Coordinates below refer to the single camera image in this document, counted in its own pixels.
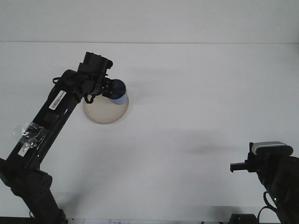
black base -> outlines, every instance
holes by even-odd
[[[33,218],[0,217],[0,224],[37,224]]]

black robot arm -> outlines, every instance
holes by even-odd
[[[24,200],[38,224],[67,223],[50,191],[52,177],[39,167],[82,98],[92,103],[96,95],[124,94],[115,90],[114,81],[106,77],[112,65],[112,61],[87,52],[78,71],[67,70],[60,78],[55,78],[55,86],[33,122],[9,157],[0,159],[0,178]]]
[[[230,165],[232,172],[257,173],[276,208],[268,204],[265,194],[264,200],[282,224],[299,223],[299,158],[290,156],[292,153],[293,148],[282,142],[250,143],[247,160]]]

label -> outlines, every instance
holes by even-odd
[[[31,145],[28,143],[24,143],[22,148],[19,150],[18,155],[24,157],[26,153],[28,152],[28,149],[31,148]]]
[[[49,109],[55,110],[56,107],[59,105],[60,101],[63,99],[63,97],[66,95],[66,92],[61,90],[59,94],[56,96],[56,98],[53,100],[51,105],[49,106]]]

white wall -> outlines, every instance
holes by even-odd
[[[272,0],[1,1],[0,157],[52,78],[76,70],[90,51],[114,62],[109,76],[125,81],[130,106],[101,126],[78,105],[53,144],[42,170],[68,217],[257,214],[263,186],[229,164],[246,159],[250,141],[279,140],[299,156],[299,45],[254,44],[298,43],[298,8]],[[28,215],[1,182],[0,198],[0,216]],[[265,211],[262,221],[278,219]]]
[[[298,0],[2,0],[0,40],[298,43]]]

cable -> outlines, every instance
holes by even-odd
[[[263,200],[265,201],[265,203],[266,203],[267,206],[262,207],[261,210],[258,212],[258,215],[257,215],[257,221],[258,221],[258,223],[260,223],[260,215],[261,215],[262,210],[264,210],[264,209],[270,209],[271,211],[275,212],[275,214],[277,215],[277,208],[273,207],[269,203],[269,201],[268,201],[268,199],[266,197],[267,193],[268,193],[267,191],[265,191],[263,193]]]

